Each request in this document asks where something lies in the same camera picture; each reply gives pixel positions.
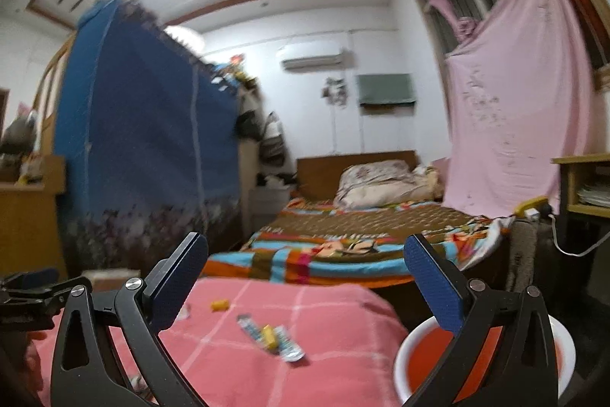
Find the small yellow trash piece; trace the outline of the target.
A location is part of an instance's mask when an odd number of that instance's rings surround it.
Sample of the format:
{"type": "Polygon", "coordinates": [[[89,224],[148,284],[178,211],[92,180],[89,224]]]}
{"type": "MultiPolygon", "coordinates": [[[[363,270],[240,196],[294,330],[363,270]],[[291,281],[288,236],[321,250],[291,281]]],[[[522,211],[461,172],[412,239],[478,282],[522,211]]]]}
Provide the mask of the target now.
{"type": "Polygon", "coordinates": [[[229,308],[231,308],[231,302],[228,299],[218,299],[210,304],[212,312],[225,312],[228,311],[229,308]]]}

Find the orange and white trash bin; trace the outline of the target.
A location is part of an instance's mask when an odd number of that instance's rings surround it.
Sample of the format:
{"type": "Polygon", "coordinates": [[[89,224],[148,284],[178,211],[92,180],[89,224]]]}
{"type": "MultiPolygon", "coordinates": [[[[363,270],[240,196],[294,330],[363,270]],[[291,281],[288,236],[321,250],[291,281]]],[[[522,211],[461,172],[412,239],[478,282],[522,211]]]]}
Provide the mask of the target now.
{"type": "MultiPolygon", "coordinates": [[[[558,395],[567,389],[575,371],[576,349],[568,330],[554,317],[549,317],[555,344],[558,372],[558,395]]],[[[474,394],[481,386],[489,369],[493,353],[501,338],[502,327],[492,327],[483,349],[475,362],[456,400],[474,394]]],[[[434,317],[430,317],[411,331],[402,342],[394,360],[394,385],[400,404],[404,404],[423,384],[440,361],[453,335],[443,330],[434,317]]]]}

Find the wooden dresser left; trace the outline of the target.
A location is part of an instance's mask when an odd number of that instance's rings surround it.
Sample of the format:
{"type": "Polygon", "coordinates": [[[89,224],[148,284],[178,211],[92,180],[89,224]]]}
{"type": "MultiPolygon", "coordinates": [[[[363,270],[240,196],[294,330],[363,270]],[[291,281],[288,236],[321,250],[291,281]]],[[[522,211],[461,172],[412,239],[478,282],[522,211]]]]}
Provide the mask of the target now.
{"type": "Polygon", "coordinates": [[[66,188],[65,160],[43,156],[42,181],[1,183],[1,276],[52,267],[67,278],[59,237],[56,197],[66,188]]]}

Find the wooden desk shelf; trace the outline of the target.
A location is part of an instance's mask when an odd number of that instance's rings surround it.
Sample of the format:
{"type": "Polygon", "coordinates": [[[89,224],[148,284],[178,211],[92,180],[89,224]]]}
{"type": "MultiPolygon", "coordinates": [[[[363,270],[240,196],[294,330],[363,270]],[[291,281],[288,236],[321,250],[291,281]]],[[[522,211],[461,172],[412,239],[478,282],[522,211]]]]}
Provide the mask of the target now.
{"type": "Polygon", "coordinates": [[[609,218],[608,153],[554,158],[559,167],[559,213],[609,218]]]}

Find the yellow power strip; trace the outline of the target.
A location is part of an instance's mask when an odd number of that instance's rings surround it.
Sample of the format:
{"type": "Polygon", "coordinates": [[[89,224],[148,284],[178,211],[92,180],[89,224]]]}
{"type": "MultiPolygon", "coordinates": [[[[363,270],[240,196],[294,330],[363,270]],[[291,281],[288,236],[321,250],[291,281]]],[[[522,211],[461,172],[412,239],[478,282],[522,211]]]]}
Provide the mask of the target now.
{"type": "Polygon", "coordinates": [[[541,214],[544,207],[548,204],[547,196],[536,196],[528,200],[524,200],[522,203],[519,203],[517,207],[515,207],[514,215],[517,218],[526,218],[529,219],[533,216],[533,212],[537,212],[541,214]]]}

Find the yellow object on tube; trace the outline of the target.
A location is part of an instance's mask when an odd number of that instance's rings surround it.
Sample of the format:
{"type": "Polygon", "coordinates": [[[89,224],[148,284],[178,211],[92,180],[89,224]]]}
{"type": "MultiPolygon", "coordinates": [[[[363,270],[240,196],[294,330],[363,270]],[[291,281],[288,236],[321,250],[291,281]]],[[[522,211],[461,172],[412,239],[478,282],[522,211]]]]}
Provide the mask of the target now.
{"type": "Polygon", "coordinates": [[[275,334],[274,327],[272,327],[270,324],[264,325],[260,329],[260,336],[262,337],[264,349],[266,349],[272,353],[275,353],[278,351],[279,341],[275,334]]]}

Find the stack of papers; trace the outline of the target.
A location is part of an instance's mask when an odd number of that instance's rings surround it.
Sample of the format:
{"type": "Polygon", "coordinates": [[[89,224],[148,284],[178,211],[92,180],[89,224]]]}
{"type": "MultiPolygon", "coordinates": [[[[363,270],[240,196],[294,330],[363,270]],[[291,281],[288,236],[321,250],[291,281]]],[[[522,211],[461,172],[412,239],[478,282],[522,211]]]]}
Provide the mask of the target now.
{"type": "Polygon", "coordinates": [[[580,203],[610,208],[610,186],[608,184],[585,185],[577,191],[580,203]]]}

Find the white toothpaste tube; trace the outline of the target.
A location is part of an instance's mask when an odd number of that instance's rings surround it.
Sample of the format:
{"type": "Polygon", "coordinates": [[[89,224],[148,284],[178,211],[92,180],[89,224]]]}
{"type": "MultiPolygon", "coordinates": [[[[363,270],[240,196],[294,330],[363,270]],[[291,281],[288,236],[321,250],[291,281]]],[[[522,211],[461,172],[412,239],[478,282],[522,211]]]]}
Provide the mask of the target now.
{"type": "Polygon", "coordinates": [[[285,363],[295,364],[304,359],[304,350],[292,340],[285,327],[260,327],[249,314],[237,316],[237,324],[242,331],[261,349],[279,356],[285,363]]]}

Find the blue fabric wardrobe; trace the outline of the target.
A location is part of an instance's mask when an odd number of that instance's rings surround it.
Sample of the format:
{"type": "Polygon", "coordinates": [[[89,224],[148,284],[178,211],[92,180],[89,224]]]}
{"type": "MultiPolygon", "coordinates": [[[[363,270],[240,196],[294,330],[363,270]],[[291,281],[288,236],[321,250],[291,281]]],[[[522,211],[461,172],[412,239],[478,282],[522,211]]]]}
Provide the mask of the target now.
{"type": "Polygon", "coordinates": [[[237,87],[138,0],[97,0],[77,24],[53,138],[68,273],[147,273],[190,232],[214,253],[239,245],[238,111],[237,87]]]}

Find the floral folded pillow bedding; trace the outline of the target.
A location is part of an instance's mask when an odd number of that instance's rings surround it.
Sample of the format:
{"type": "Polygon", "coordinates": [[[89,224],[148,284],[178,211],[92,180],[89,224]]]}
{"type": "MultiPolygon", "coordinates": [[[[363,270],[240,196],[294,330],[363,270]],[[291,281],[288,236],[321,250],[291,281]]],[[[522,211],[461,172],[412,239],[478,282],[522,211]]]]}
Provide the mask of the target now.
{"type": "Polygon", "coordinates": [[[433,166],[413,171],[403,160],[357,164],[343,171],[334,206],[341,210],[382,208],[397,203],[441,199],[445,185],[433,166]]]}

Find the white bedside cabinet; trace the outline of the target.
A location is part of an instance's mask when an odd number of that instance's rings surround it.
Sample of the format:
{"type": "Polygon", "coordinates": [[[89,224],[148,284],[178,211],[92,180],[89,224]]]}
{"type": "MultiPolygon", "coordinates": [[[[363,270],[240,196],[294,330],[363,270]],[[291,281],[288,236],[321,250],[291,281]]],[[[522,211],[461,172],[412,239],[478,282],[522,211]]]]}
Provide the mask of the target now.
{"type": "Polygon", "coordinates": [[[287,206],[292,196],[292,186],[277,188],[255,187],[249,193],[251,229],[260,228],[273,222],[287,206]]]}

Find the colourful striped bed quilt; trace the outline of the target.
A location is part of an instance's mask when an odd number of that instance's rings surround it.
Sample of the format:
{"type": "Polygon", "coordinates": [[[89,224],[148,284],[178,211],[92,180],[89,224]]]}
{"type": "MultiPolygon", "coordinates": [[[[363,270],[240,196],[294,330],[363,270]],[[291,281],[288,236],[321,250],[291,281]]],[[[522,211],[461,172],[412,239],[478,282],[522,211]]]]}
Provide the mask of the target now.
{"type": "Polygon", "coordinates": [[[403,245],[423,235],[441,257],[466,270],[490,256],[509,233],[509,217],[462,213],[435,201],[347,211],[294,198],[236,251],[211,255],[206,277],[375,289],[411,282],[403,245]]]}

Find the pink hanging sheet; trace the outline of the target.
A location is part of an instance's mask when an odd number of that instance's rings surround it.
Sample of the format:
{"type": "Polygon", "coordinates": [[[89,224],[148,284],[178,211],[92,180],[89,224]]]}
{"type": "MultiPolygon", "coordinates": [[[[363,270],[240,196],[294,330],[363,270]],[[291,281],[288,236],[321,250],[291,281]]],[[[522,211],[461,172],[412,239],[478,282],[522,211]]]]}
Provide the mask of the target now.
{"type": "Polygon", "coordinates": [[[498,0],[446,59],[452,153],[445,206],[490,218],[559,203],[554,159],[591,145],[591,60],[571,0],[498,0]]]}

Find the wooden bed headboard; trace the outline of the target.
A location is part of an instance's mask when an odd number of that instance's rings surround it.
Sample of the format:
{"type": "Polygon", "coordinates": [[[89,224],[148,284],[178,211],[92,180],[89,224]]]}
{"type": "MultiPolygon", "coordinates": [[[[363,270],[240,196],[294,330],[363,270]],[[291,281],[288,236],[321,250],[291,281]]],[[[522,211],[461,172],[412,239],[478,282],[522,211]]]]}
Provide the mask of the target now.
{"type": "Polygon", "coordinates": [[[410,169],[420,164],[417,153],[412,150],[299,158],[297,191],[308,200],[333,199],[346,168],[386,160],[403,160],[410,169]]]}

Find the hanging black grey bag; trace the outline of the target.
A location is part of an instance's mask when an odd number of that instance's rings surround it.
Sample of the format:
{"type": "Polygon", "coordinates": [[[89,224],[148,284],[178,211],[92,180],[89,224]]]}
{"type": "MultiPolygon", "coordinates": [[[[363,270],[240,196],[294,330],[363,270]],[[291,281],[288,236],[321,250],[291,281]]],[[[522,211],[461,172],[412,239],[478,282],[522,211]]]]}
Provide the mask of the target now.
{"type": "Polygon", "coordinates": [[[282,167],[286,159],[286,146],[283,138],[281,121],[272,111],[265,121],[263,138],[258,149],[260,163],[273,167],[282,167]]]}

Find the white air conditioner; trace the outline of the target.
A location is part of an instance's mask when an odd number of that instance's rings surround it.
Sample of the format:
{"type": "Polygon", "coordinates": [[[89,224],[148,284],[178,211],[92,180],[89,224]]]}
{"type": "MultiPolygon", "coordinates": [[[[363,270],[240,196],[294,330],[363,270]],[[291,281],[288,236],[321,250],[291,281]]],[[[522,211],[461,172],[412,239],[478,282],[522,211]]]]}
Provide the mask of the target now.
{"type": "Polygon", "coordinates": [[[280,63],[287,71],[301,71],[340,66],[343,63],[343,50],[315,50],[314,48],[293,47],[284,51],[280,63]]]}

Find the green wall cloth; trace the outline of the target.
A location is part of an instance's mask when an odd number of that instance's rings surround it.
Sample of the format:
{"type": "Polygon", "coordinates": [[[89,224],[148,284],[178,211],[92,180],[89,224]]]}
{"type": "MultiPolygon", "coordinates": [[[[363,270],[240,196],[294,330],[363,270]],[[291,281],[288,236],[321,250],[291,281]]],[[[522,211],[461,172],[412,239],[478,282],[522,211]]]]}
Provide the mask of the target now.
{"type": "Polygon", "coordinates": [[[358,74],[360,106],[401,106],[417,101],[408,73],[358,74]]]}

